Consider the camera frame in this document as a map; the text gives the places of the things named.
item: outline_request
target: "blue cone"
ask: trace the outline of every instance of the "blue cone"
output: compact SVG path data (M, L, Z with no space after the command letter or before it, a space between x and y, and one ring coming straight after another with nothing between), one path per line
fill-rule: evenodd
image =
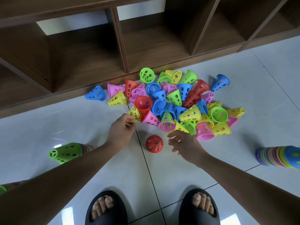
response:
M207 109L207 105L206 105L206 102L204 101L204 99L201 99L201 101L197 102L195 105L199 108L201 114L208 115L208 109Z
M166 90L161 90L159 92L156 92L156 93L152 94L152 97L156 98L157 100L163 99L164 102L166 103Z
M179 120L179 115L181 115L183 112L185 112L187 110L187 108L184 108L182 106L174 106L175 109L175 115L176 115L176 120Z
M93 90L91 90L88 94L85 95L87 100L105 100L105 92L101 86L96 86Z
M159 116L160 116L161 118L163 117L163 113L164 113L165 111L170 112L173 119L176 118L173 103L169 103L168 105L166 105L166 107L163 109L163 111L159 114Z
M165 108L165 106L166 106L166 103L164 102L163 99L155 100L155 102L153 103L153 105L151 107L151 111L154 115L159 116L160 113Z
M190 84L178 84L177 87L180 91L181 100L185 101L193 86Z
M149 83L146 87L146 93L148 95L152 95L160 90L161 90L161 86L158 83L156 83L155 81L153 81L152 83Z
M230 83L230 81L226 76L224 76L222 74L218 74L215 82L210 87L210 90L215 92L216 90L219 90L221 87L229 85L229 83Z

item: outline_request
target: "yellow cone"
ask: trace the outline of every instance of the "yellow cone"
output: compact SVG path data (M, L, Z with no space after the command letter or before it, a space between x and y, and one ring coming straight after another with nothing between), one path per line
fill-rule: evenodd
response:
M231 129L227 125L226 122L224 123L217 123L213 128L211 128L211 131L214 135L231 135Z
M182 78L182 71L166 70L165 73L172 79L174 85L177 85Z
M193 105L190 109L179 115L180 121L200 121L201 113L196 105Z
M178 121L176 120L173 120L174 123L175 123L175 129L173 131L169 131L168 134L170 134L171 132L174 132L175 130L180 130L182 132L185 132L185 133L189 133L188 130L186 128L184 128Z
M133 122L140 122L142 118L142 114L138 111L138 109L133 106L130 111L128 112L129 115L135 117L135 120Z
M226 110L228 115L233 116L235 118L240 118L244 113L245 109L244 108L233 108L233 109L227 109Z
M127 100L124 93L122 91L119 91L107 103L109 106L127 105Z
M198 124L202 121L205 121L205 123L207 124L207 126L211 129L214 127L214 123L210 120L210 118L208 117L207 114L201 114L201 120L197 121L196 127L198 128Z
M211 110L215 106L222 107L222 102L221 101L216 101L216 102L209 103L209 104L207 104L207 109Z

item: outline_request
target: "person's right hand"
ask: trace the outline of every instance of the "person's right hand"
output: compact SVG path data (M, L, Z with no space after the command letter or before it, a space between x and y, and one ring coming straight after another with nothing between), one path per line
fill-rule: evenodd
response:
M199 166L201 159L209 155L196 137L189 133L175 130L168 135L168 138L170 138L169 145L174 147L172 152L178 151L178 155L196 166Z

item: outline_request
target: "black slide sandal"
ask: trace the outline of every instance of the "black slide sandal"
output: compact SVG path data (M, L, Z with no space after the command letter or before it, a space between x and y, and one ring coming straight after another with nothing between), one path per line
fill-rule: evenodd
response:
M99 197L104 196L112 197L114 207L107 213L99 216L95 221L91 221L91 213L94 203L99 199ZM85 216L85 225L127 225L127 211L121 197L113 191L104 191L95 196L88 207L88 211Z
M204 193L206 196L210 197L212 206L214 207L214 216L210 215L208 212L196 208L192 199L195 193ZM214 199L202 189L190 190L185 197L180 206L179 211L179 224L189 224L189 225L220 225L220 217L218 208Z

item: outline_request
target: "forearm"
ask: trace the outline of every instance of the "forearm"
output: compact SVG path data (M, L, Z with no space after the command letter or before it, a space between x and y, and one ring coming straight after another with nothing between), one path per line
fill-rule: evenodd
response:
M259 224L300 224L300 198L209 154L198 167L212 176Z
M0 224L48 224L117 152L103 145L0 195Z

